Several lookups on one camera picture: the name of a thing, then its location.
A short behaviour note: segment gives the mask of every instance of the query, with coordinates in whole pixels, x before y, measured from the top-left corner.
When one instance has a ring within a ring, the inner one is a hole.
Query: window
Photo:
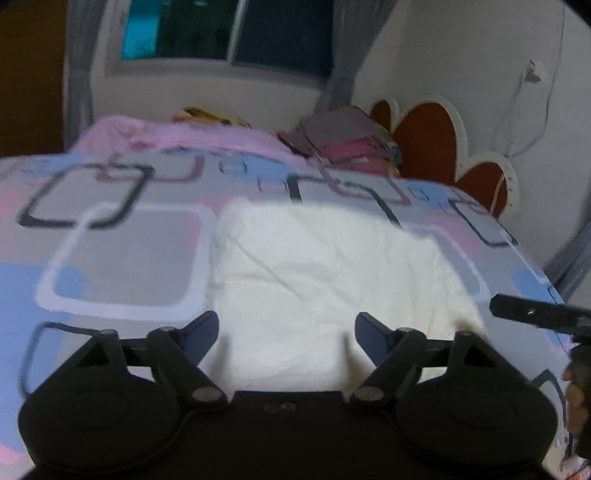
[[[208,59],[327,78],[333,0],[132,0],[121,60]]]

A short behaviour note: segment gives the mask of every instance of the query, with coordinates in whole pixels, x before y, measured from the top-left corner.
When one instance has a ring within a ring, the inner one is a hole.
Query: hand
[[[572,381],[573,373],[571,372],[570,368],[567,368],[563,373],[562,379],[567,382]],[[583,426],[589,418],[589,411],[587,410],[587,407],[583,405],[585,401],[585,394],[574,383],[571,383],[566,390],[566,401],[569,404],[569,423],[566,426],[566,429],[573,435],[577,435],[581,433]]]

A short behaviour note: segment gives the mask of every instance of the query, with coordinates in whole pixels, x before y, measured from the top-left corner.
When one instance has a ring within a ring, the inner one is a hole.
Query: pink blanket
[[[276,137],[261,130],[185,122],[159,124],[121,115],[98,120],[80,136],[70,152],[123,154],[176,147],[260,155],[292,165],[306,162]]]

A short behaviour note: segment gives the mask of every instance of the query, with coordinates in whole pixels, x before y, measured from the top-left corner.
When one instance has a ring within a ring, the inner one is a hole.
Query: patterned bedspread
[[[0,161],[0,478],[27,461],[16,425],[17,379],[34,326],[56,321],[139,336],[195,318],[204,308],[216,216],[236,197],[349,205],[435,237],[480,307],[494,347],[540,386],[562,421],[557,379],[568,338],[488,310],[498,292],[561,299],[516,240],[458,189],[204,151],[18,157]],[[85,340],[46,334],[30,388]],[[561,425],[557,441],[563,437]]]

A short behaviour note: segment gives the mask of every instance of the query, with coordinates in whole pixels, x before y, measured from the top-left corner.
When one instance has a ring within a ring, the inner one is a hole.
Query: gray curtain
[[[70,0],[66,24],[68,62],[67,107],[64,117],[64,148],[94,122],[90,68],[108,0]]]
[[[398,0],[335,0],[333,70],[316,113],[348,105],[355,76]]]
[[[544,269],[546,276],[569,301],[591,269],[591,222],[556,254]]]

